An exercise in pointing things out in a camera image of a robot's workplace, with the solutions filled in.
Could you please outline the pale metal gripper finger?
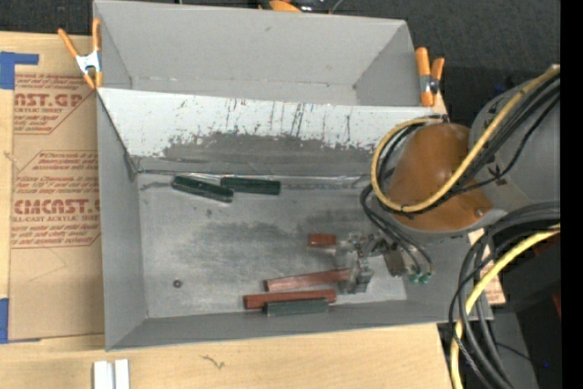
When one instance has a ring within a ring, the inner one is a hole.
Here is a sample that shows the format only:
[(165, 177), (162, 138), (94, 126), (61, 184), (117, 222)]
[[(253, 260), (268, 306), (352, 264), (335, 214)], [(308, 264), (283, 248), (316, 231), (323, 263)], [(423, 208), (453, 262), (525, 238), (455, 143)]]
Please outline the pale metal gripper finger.
[(320, 240), (319, 247), (330, 251), (334, 257), (342, 257), (356, 253), (366, 241), (365, 236), (354, 232), (346, 235), (326, 234)]
[(366, 292), (372, 277), (373, 269), (369, 261), (364, 257), (357, 258), (348, 268), (347, 278), (339, 282), (339, 290), (342, 294)]

